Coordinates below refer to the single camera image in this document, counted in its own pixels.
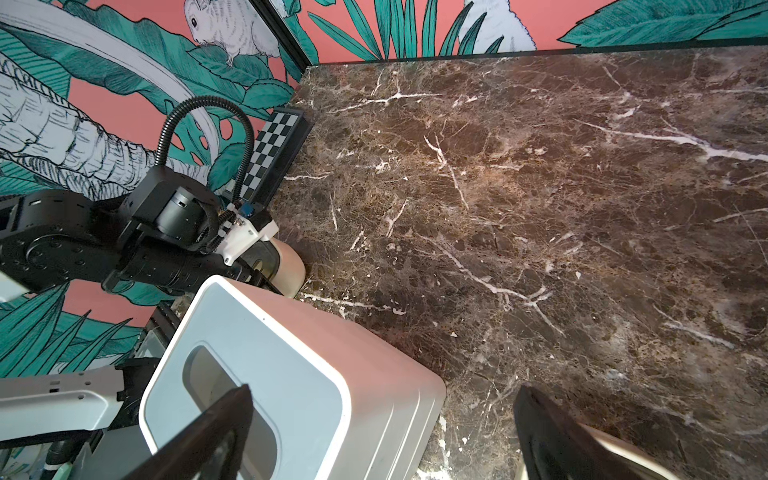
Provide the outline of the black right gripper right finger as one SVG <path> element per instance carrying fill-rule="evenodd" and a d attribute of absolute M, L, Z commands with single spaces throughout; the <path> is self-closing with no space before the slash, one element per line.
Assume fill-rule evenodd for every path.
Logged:
<path fill-rule="evenodd" d="M 525 472 L 530 479 L 637 479 L 569 414 L 532 385 L 513 405 Z"/>

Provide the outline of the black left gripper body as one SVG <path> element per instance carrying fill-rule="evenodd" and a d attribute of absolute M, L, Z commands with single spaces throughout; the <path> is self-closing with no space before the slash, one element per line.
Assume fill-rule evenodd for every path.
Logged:
<path fill-rule="evenodd" d="M 63 190 L 43 190 L 1 199 L 1 293 L 42 294 L 72 280 L 96 282 L 114 294 L 134 282 L 180 296 L 196 292 L 211 276 L 276 289 L 254 263 L 240 258 L 225 264 L 218 254 L 203 255 L 140 235 L 117 243 L 119 224 L 102 203 Z"/>

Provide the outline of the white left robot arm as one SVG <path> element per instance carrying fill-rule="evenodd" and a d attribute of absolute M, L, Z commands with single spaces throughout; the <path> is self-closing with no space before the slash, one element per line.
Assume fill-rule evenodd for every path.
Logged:
<path fill-rule="evenodd" d="M 1 320 L 1 446 L 54 442 L 105 429 L 130 414 L 140 394 L 133 369 L 88 365 L 122 329 L 114 324 L 84 346 L 57 374 L 50 370 L 75 340 L 87 315 L 57 328 L 72 280 L 123 294 L 149 285 L 167 295 L 196 292 L 219 274 L 268 290 L 271 276 L 237 258 L 202 255 L 145 237 L 115 249 L 101 203 L 74 192 L 46 190 L 1 203 L 1 301 L 17 303 Z"/>

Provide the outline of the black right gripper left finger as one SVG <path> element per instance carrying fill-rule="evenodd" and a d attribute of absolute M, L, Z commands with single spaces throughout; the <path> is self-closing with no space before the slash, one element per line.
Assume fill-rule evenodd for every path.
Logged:
<path fill-rule="evenodd" d="M 126 478 L 235 479 L 252 417 L 250 388 L 232 389 Z"/>

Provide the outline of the white box grey lid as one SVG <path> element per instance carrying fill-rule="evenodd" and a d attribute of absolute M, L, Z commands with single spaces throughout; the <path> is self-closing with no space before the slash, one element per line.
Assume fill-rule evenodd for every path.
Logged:
<path fill-rule="evenodd" d="M 254 410 L 241 474 L 255 479 L 409 479 L 446 397 L 437 374 L 361 325 L 213 276 L 141 400 L 149 449 L 241 385 Z"/>

